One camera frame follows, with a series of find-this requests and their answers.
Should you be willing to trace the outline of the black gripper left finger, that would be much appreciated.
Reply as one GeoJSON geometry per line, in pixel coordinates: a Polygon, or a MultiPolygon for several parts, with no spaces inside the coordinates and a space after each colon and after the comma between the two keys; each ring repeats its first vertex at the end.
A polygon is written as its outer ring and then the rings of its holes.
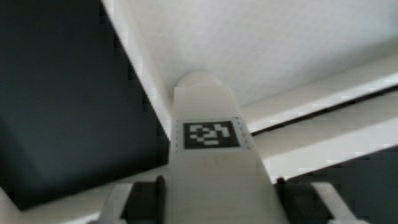
{"type": "Polygon", "coordinates": [[[165,224],[165,178],[119,183],[94,224],[165,224]]]}

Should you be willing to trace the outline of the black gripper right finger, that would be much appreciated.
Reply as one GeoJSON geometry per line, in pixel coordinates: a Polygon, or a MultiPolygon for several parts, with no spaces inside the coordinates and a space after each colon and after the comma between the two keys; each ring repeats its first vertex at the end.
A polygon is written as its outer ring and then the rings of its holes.
{"type": "Polygon", "coordinates": [[[275,190],[289,224],[368,224],[330,183],[295,183],[279,178],[275,190]]]}

